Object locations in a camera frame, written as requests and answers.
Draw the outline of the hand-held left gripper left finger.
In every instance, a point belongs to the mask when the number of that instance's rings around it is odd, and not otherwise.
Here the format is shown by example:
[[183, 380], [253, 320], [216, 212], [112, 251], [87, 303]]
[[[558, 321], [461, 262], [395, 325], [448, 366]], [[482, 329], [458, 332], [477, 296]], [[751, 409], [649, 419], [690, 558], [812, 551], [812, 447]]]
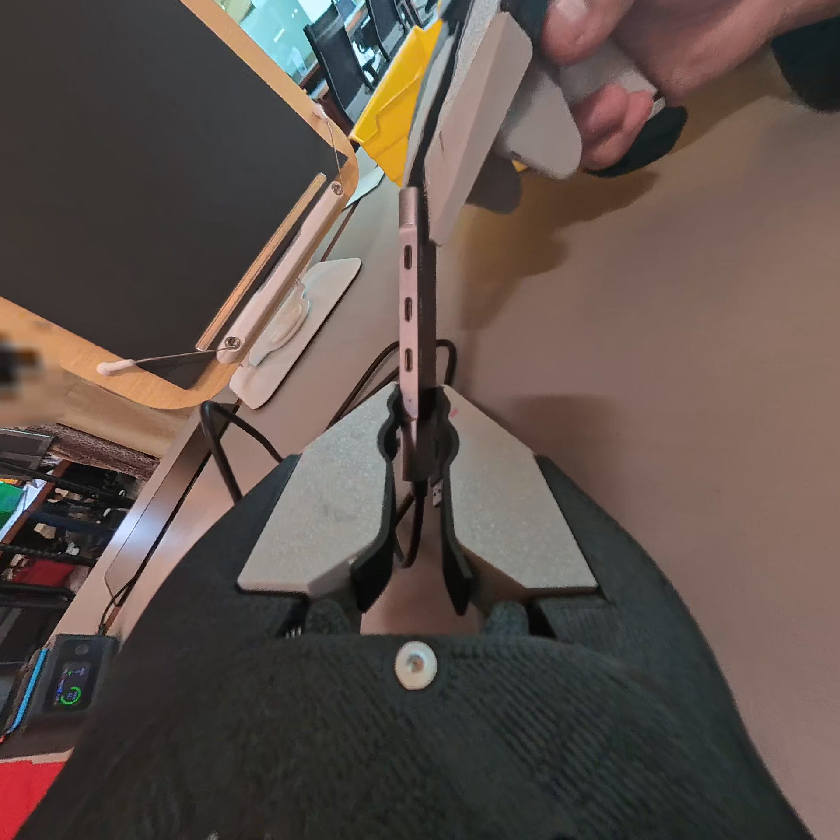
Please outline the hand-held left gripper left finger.
[[399, 408], [390, 385], [304, 449], [239, 574], [241, 591], [373, 606], [393, 570]]

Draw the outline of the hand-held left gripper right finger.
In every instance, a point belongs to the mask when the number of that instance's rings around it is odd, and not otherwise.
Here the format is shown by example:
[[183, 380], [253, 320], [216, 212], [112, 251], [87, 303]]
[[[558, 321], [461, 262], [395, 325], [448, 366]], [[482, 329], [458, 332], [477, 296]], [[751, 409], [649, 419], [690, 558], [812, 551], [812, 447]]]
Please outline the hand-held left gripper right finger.
[[456, 613], [595, 593], [595, 575], [545, 475], [548, 461], [454, 388], [439, 387], [436, 397], [430, 490]]

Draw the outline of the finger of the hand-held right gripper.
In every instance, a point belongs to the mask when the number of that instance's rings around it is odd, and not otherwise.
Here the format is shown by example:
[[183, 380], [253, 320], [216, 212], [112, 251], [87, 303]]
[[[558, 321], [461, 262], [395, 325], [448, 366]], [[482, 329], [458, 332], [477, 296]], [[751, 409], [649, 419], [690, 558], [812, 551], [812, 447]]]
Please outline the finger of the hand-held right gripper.
[[429, 237], [437, 246], [467, 203], [531, 57], [530, 37], [508, 12], [498, 12], [425, 165]]
[[407, 137], [402, 188], [421, 187], [433, 142], [455, 105], [490, 21], [501, 10], [498, 1], [447, 1], [438, 14], [441, 29], [421, 79]]

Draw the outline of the yellow plastic bin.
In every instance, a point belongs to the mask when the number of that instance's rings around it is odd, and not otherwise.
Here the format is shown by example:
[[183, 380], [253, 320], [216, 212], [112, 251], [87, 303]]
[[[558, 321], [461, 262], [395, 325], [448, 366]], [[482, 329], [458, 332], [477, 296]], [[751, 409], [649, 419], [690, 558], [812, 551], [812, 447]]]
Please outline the yellow plastic bin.
[[398, 186], [403, 184], [417, 97], [442, 26], [437, 19], [425, 28], [412, 28], [350, 135]]

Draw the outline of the grey USB hub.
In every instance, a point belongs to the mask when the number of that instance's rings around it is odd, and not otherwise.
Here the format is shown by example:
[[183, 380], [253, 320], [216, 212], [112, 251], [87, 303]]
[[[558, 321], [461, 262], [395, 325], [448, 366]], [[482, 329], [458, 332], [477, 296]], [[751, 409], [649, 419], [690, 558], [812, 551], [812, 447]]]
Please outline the grey USB hub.
[[437, 251], [422, 188], [405, 187], [398, 198], [402, 464], [404, 479], [417, 483], [430, 478], [436, 458]]

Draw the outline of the red plastic bin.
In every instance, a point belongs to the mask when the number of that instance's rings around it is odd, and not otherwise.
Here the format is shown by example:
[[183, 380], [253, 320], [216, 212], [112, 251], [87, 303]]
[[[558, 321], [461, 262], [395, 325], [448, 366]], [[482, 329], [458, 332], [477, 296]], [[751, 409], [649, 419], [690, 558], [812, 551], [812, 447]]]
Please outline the red plastic bin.
[[1, 838], [12, 839], [43, 799], [65, 761], [1, 762]]

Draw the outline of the person's right forearm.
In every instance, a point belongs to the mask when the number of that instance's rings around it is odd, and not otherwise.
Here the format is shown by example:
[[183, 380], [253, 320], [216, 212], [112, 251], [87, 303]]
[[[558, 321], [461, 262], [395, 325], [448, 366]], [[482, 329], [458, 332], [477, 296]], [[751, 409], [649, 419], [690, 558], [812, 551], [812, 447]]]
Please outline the person's right forearm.
[[816, 112], [839, 111], [839, 16], [773, 38], [770, 47], [800, 103]]

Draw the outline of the black office chair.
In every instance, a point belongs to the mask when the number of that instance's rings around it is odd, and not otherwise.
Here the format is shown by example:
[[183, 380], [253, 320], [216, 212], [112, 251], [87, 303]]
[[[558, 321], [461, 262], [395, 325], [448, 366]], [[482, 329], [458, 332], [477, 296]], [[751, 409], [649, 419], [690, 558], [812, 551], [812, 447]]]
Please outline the black office chair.
[[304, 27], [331, 101], [356, 123], [429, 6], [411, 1], [327, 2]]

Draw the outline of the beige cloth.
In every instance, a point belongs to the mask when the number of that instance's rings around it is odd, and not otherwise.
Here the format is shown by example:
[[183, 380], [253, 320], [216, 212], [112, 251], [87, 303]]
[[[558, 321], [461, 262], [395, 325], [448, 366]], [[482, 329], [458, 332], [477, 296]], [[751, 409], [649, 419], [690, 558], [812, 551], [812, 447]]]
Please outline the beige cloth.
[[163, 410], [132, 402], [68, 371], [63, 377], [58, 423], [158, 459], [193, 414], [191, 407]]

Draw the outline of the patterned scarf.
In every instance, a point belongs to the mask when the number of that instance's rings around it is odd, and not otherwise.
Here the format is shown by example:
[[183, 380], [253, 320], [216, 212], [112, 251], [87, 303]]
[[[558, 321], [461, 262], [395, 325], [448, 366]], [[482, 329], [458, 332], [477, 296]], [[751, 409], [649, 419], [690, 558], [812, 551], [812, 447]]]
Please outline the patterned scarf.
[[25, 427], [23, 430], [30, 434], [50, 437], [50, 455], [82, 466], [114, 471], [141, 481], [148, 480], [160, 464], [160, 459], [152, 455], [59, 423], [39, 424]]

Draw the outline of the red basket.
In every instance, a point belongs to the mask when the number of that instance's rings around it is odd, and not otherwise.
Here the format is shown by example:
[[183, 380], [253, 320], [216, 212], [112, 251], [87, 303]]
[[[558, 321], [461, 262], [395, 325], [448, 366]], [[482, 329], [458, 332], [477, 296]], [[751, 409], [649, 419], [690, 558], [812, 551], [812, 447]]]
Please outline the red basket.
[[50, 560], [24, 558], [10, 569], [10, 582], [16, 585], [33, 585], [66, 589], [75, 566]]

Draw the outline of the dark battery charging case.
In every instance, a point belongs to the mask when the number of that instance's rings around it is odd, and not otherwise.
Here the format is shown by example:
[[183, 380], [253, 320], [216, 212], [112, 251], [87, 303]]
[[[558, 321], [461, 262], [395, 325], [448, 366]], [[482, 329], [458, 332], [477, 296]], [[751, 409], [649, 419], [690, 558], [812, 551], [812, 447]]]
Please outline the dark battery charging case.
[[17, 682], [2, 742], [82, 722], [100, 696], [120, 648], [120, 640], [107, 634], [53, 636], [34, 653]]

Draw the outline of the wood-rimmed black monitor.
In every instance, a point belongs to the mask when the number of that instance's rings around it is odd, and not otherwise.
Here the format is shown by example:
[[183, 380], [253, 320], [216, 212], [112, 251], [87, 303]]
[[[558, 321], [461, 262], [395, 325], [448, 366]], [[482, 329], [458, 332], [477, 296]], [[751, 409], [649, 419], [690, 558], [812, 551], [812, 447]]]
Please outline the wood-rimmed black monitor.
[[2, 365], [214, 398], [359, 181], [214, 2], [2, 2]]

